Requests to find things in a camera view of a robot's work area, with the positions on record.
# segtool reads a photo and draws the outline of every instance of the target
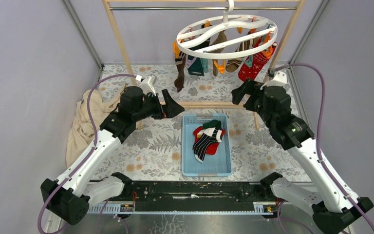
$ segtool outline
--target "plastic basket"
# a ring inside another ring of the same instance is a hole
[[[203,124],[216,119],[222,122],[225,134],[215,155],[206,155],[201,163],[194,157],[193,132]],[[188,114],[183,116],[182,172],[185,176],[229,176],[233,173],[227,115]]]

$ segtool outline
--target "beige blanket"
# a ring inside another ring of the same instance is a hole
[[[97,90],[94,90],[91,94],[90,109],[97,130],[99,130],[99,125],[102,121],[120,102],[120,96],[126,86],[119,90],[109,102],[102,102],[102,97]],[[76,104],[76,116],[72,123],[67,143],[67,167],[70,167],[75,162],[94,138],[94,130],[87,110],[89,92],[89,90],[86,91],[84,96],[82,96],[82,101]]]

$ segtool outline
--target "floral pattern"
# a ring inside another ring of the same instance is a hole
[[[161,90],[168,89],[175,101],[231,101],[231,90],[242,81],[235,73],[219,74],[210,71],[203,77],[191,76],[185,71],[184,89],[177,93],[173,85],[178,72],[175,65],[134,65],[133,71],[141,76],[158,77],[155,90],[162,99]],[[106,65],[102,78],[126,73],[124,65]],[[267,72],[264,67],[257,80]],[[109,100],[129,78],[113,78],[99,87],[103,101]],[[289,85],[286,91],[292,96]],[[292,99],[292,113],[298,115]],[[224,113],[228,116],[233,175],[228,177],[185,177],[181,173],[182,114],[173,119],[143,120],[143,129],[134,131],[123,146],[114,151],[101,165],[93,179],[101,179],[114,172],[122,172],[133,180],[204,180],[204,181],[260,181],[272,172],[281,173],[290,181],[310,181],[302,167],[269,135],[259,119],[260,129],[254,126],[253,114],[243,109],[186,109],[191,113]]]

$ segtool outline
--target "red cloth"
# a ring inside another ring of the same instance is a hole
[[[195,137],[195,140],[194,140],[194,143],[196,143],[200,138],[197,137],[197,134],[199,133],[199,131],[201,131],[203,129],[202,126],[198,127],[196,130],[194,130],[193,132],[193,135]],[[223,136],[225,134],[225,130],[222,129],[222,135]],[[220,143],[213,143],[213,144],[210,144],[208,147],[207,147],[207,150],[206,150],[206,154],[208,155],[215,155],[216,154],[216,151],[217,151],[217,147],[219,147],[219,144]]]
[[[240,71],[239,71],[239,79],[245,82],[248,78],[254,80],[262,70],[262,68],[269,62],[269,59],[264,56],[264,54],[260,51],[256,54],[253,54],[253,64],[251,67],[248,67],[246,64],[243,64]]]

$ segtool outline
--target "gray wall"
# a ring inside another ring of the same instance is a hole
[[[97,68],[61,1],[0,0],[0,234],[36,234],[40,184],[65,166]]]
[[[122,63],[120,50],[101,0],[72,0],[94,47],[104,63]],[[308,0],[300,14],[281,61],[288,61],[295,51],[321,0]],[[236,2],[235,6],[294,6],[292,2]],[[112,3],[112,6],[222,6],[220,2],[130,2]],[[279,27],[279,38],[286,28],[291,11],[234,11],[233,14],[250,14],[267,17]],[[114,12],[132,63],[173,62],[172,43],[181,29],[209,17],[222,15],[221,11],[120,11]],[[229,39],[238,37],[236,30],[227,31]],[[237,46],[226,51],[233,52]]]
[[[374,1],[332,0],[298,62],[316,65],[325,76],[324,153],[360,196],[374,202]],[[295,68],[295,75],[316,125],[319,79],[307,68]],[[374,209],[369,216],[374,222]],[[354,228],[371,233],[363,218]]]

